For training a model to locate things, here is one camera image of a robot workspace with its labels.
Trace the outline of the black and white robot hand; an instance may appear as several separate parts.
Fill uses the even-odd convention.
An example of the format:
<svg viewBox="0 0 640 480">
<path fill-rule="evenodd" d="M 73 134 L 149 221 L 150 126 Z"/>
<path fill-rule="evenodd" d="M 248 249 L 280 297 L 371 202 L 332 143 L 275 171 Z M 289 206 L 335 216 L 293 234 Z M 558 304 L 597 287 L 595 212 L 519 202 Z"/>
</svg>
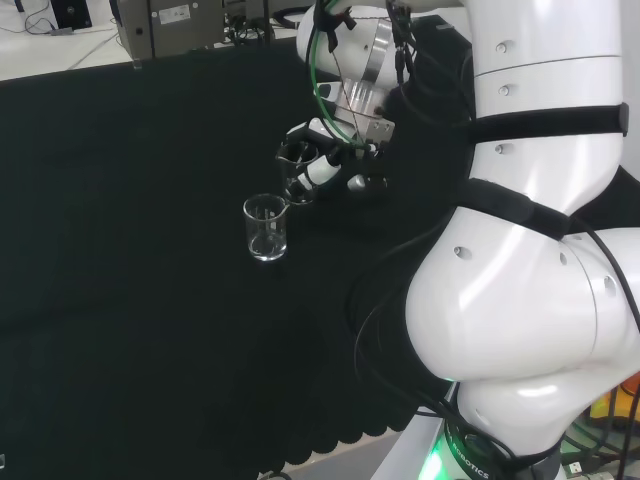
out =
<svg viewBox="0 0 640 480">
<path fill-rule="evenodd" d="M 388 187 L 384 152 L 395 124 L 383 118 L 367 121 L 361 148 L 353 144 L 359 139 L 359 131 L 349 123 L 337 124 L 352 137 L 342 138 L 321 118 L 312 118 L 287 132 L 276 159 L 282 168 L 283 195 L 288 202 L 308 204 L 338 180 L 359 196 L 377 196 Z"/>
</svg>

